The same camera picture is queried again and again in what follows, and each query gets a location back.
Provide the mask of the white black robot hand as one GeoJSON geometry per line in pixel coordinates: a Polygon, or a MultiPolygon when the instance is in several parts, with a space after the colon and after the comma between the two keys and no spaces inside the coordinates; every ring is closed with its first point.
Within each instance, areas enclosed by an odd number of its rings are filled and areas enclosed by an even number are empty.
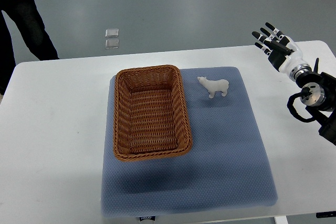
{"type": "Polygon", "coordinates": [[[268,58],[271,65],[280,73],[286,74],[292,81],[306,71],[311,71],[311,66],[304,61],[303,53],[291,37],[281,30],[266,22],[266,28],[252,35],[257,39],[255,46],[268,58]]]}

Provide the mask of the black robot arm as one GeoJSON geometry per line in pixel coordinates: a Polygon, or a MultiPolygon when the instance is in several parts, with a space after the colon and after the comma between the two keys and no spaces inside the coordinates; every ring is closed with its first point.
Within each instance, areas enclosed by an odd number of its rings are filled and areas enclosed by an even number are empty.
{"type": "Polygon", "coordinates": [[[321,125],[319,135],[335,144],[335,77],[325,72],[318,73],[318,65],[317,58],[313,68],[302,63],[291,71],[289,77],[301,91],[289,97],[287,108],[301,122],[317,121],[321,125]],[[294,101],[297,98],[306,106],[310,118],[303,118],[296,111],[294,101]]]}

